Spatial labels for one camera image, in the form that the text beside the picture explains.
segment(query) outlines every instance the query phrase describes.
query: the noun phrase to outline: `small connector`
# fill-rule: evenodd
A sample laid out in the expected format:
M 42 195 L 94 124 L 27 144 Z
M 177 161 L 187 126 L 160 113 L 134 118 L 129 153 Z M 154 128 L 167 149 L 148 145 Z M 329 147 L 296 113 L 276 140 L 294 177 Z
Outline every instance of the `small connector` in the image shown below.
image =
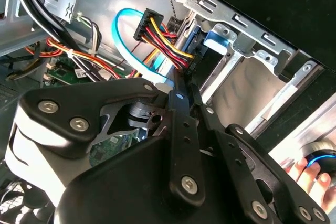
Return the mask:
M 140 20 L 140 23 L 135 31 L 134 34 L 134 39 L 136 41 L 140 41 L 140 42 L 145 42 L 141 37 L 144 36 L 144 33 L 146 32 L 146 27 L 148 27 L 148 25 L 151 23 L 150 18 L 154 18 L 155 23 L 157 24 L 157 26 L 160 26 L 164 16 L 157 13 L 154 10 L 150 10 L 150 9 L 146 9 L 146 11 L 144 12 L 142 19 Z

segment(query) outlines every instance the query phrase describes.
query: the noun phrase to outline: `silver screw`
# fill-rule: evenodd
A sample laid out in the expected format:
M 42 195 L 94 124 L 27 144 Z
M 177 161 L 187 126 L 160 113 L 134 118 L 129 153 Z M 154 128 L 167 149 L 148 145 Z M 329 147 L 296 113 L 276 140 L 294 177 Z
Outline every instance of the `silver screw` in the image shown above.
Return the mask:
M 183 95 L 181 95 L 181 94 L 179 94 L 179 93 L 177 93 L 176 96 L 177 96 L 178 98 L 182 99 L 182 100 L 184 99 Z
M 198 192 L 198 185 L 193 178 L 185 176 L 181 180 L 182 187 L 184 190 L 187 191 L 189 194 L 197 194 Z
M 312 69 L 312 65 L 311 64 L 307 64 L 307 65 L 305 65 L 304 67 L 303 67 L 303 70 L 304 70 L 304 72 L 308 72 L 309 70 L 311 70 Z
M 70 121 L 70 126 L 75 131 L 84 132 L 89 128 L 89 123 L 83 118 L 74 118 Z
M 268 217 L 267 211 L 266 211 L 265 207 L 264 207 L 260 202 L 253 201 L 253 202 L 252 202 L 252 207 L 253 207 L 254 212 L 255 212 L 261 219 L 264 219 L 264 220 L 267 219 L 267 217 Z
M 236 127 L 236 131 L 240 134 L 240 135 L 243 135 L 243 130 L 239 127 Z
M 214 113 L 214 110 L 211 109 L 210 107 L 207 107 L 207 108 L 206 108 L 206 111 L 209 112 L 210 114 L 213 114 L 213 113 Z
M 38 104 L 38 108 L 47 114 L 54 114 L 58 111 L 58 105 L 53 101 L 41 101 Z
M 300 213 L 307 219 L 311 220 L 311 215 L 308 213 L 308 211 L 304 207 L 299 207 Z
M 326 220 L 324 215 L 319 210 L 317 210 L 316 208 L 313 208 L 313 211 L 314 211 L 314 214 L 317 216 L 317 218 L 319 218 L 322 221 Z
M 148 85 L 148 84 L 145 84 L 145 89 L 149 90 L 149 91 L 153 91 L 153 88 L 152 86 Z

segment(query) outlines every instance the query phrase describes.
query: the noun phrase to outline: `hand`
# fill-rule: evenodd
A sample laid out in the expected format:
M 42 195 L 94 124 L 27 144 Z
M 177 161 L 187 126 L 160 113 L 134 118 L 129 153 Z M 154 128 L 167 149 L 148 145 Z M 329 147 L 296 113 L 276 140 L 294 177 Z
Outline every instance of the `hand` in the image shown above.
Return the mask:
M 313 163 L 305 169 L 307 164 L 304 158 L 286 172 L 328 214 L 336 206 L 336 188 L 328 189 L 331 178 L 327 173 L 321 174 L 314 183 L 321 167 L 318 163 Z

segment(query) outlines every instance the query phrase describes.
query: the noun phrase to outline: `blue ring light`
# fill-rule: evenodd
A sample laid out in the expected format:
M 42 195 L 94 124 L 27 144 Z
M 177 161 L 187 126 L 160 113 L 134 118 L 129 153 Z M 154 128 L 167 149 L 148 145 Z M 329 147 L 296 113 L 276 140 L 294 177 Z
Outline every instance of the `blue ring light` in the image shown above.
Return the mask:
M 322 156 L 319 156 L 319 157 L 315 157 L 308 163 L 307 168 L 309 166 L 311 166 L 313 163 L 315 163 L 316 161 L 318 161 L 320 159 L 323 159 L 323 158 L 326 158 L 326 157 L 336 158 L 335 155 L 322 155 Z

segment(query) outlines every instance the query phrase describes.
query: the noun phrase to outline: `mechanical arm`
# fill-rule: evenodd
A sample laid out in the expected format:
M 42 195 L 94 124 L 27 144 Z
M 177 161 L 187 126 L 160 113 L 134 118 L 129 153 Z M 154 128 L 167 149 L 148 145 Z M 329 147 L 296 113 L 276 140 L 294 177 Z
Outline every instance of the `mechanical arm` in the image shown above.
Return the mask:
M 329 223 L 242 127 L 224 128 L 175 78 L 169 94 L 141 78 L 29 91 L 8 166 L 46 191 L 54 223 Z M 137 127 L 144 141 L 89 166 L 93 144 Z

